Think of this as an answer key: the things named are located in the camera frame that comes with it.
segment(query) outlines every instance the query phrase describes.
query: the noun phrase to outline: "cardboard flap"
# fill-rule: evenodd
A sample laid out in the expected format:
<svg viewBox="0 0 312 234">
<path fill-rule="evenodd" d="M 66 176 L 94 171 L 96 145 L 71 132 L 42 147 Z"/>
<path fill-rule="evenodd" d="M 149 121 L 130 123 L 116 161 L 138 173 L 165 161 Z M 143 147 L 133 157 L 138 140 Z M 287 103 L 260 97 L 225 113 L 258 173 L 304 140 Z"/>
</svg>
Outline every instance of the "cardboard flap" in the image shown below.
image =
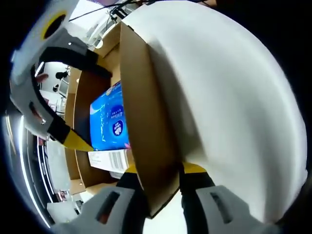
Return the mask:
<svg viewBox="0 0 312 234">
<path fill-rule="evenodd" d="M 148 46 L 124 23 L 120 76 L 130 145 L 153 216 L 178 189 L 178 150 Z"/>
</svg>

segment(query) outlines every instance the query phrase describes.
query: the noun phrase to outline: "white label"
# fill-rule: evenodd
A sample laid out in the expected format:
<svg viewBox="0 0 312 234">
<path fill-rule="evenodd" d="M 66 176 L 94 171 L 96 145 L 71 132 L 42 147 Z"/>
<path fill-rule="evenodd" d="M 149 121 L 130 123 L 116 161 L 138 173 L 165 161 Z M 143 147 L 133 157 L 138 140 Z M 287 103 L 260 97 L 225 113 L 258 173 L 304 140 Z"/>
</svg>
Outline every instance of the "white label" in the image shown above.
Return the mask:
<svg viewBox="0 0 312 234">
<path fill-rule="evenodd" d="M 92 167 L 118 173 L 129 167 L 126 150 L 92 151 L 88 155 Z"/>
</svg>

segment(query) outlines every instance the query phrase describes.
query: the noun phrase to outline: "fluorescent light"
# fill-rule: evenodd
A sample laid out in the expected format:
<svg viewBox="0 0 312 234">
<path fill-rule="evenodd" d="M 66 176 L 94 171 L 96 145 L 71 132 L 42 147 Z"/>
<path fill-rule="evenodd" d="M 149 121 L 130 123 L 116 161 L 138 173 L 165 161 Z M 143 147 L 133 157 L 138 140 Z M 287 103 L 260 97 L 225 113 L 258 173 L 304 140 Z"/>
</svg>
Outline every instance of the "fluorescent light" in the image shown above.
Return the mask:
<svg viewBox="0 0 312 234">
<path fill-rule="evenodd" d="M 42 155 L 43 155 L 43 163 L 44 163 L 44 168 L 45 168 L 45 172 L 47 174 L 47 178 L 48 178 L 48 183 L 49 183 L 49 186 L 50 186 L 50 189 L 51 189 L 51 192 L 54 194 L 54 190 L 52 188 L 52 184 L 51 184 L 51 181 L 50 181 L 50 177 L 49 177 L 49 174 L 48 174 L 48 169 L 47 169 L 47 165 L 45 163 L 45 156 L 44 156 L 44 146 L 41 147 L 42 149 Z"/>
<path fill-rule="evenodd" d="M 38 211 L 38 214 L 40 215 L 40 217 L 44 221 L 45 225 L 47 225 L 47 227 L 50 228 L 50 225 L 48 224 L 47 220 L 45 220 L 43 214 L 41 213 L 41 210 L 39 209 L 39 206 L 35 201 L 35 197 L 33 195 L 33 192 L 30 189 L 29 181 L 28 181 L 27 174 L 26 174 L 24 157 L 23 157 L 23 132 L 24 132 L 24 116 L 21 116 L 20 123 L 19 123 L 19 156 L 20 156 L 21 170 L 23 173 L 23 177 L 24 177 L 25 184 L 26 184 L 28 193 L 30 195 L 30 198 L 33 201 L 34 206 L 35 206 L 36 210 Z"/>
<path fill-rule="evenodd" d="M 40 65 L 39 65 L 39 67 L 38 67 L 38 69 L 37 69 L 36 72 L 35 72 L 35 77 L 39 74 L 39 72 L 40 72 L 40 70 L 41 70 L 41 68 L 42 68 L 43 65 L 44 65 L 44 62 L 41 62 Z"/>
<path fill-rule="evenodd" d="M 45 190 L 47 191 L 47 194 L 48 194 L 48 196 L 50 198 L 51 203 L 53 203 L 53 200 L 52 200 L 52 198 L 50 196 L 47 184 L 45 183 L 45 179 L 44 179 L 44 176 L 43 176 L 43 170 L 42 170 L 42 164 L 41 164 L 40 152 L 39 152 L 39 136 L 37 137 L 37 154 L 38 154 L 38 161 L 39 161 L 40 173 L 41 173 L 41 177 L 42 177 L 42 180 L 43 180 L 43 184 L 44 184 Z"/>
</svg>

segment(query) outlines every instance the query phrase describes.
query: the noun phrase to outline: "blue plastic bag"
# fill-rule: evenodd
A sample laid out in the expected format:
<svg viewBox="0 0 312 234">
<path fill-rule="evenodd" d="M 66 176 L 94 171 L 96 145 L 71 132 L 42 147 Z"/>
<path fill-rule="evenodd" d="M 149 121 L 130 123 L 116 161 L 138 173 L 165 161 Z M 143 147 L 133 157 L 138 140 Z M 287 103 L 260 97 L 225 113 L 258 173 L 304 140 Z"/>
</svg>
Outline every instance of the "blue plastic bag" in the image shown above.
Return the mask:
<svg viewBox="0 0 312 234">
<path fill-rule="evenodd" d="M 120 82 L 109 88 L 91 104 L 90 135 L 92 147 L 95 150 L 129 148 Z"/>
</svg>

